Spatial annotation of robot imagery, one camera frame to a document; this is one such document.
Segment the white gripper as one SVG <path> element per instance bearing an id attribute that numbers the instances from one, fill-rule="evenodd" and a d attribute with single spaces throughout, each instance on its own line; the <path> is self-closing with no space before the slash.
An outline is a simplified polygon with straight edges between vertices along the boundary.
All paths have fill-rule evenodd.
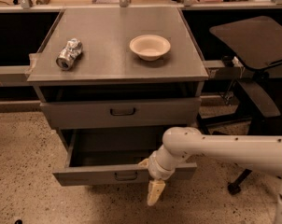
<path id="1" fill-rule="evenodd" d="M 148 167 L 148 172 L 153 179 L 148 183 L 148 206 L 153 206 L 162 195 L 165 188 L 165 180 L 168 180 L 175 171 L 179 171 L 180 179 L 188 179 L 188 171 L 191 164 L 186 163 L 189 156 L 176 155 L 171 153 L 165 146 L 154 151 L 149 158 L 138 163 L 141 167 Z"/>

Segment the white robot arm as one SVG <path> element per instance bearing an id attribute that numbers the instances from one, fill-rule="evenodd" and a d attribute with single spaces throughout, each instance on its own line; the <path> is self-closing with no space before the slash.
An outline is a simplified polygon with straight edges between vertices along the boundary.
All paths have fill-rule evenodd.
<path id="1" fill-rule="evenodd" d="M 152 177 L 148 184 L 149 206 L 159 200 L 165 181 L 177 166 L 193 155 L 209 156 L 282 178 L 282 136 L 208 135 L 192 127 L 173 127 L 164 132 L 161 147 L 139 163 Z M 282 183 L 274 224 L 282 224 Z"/>

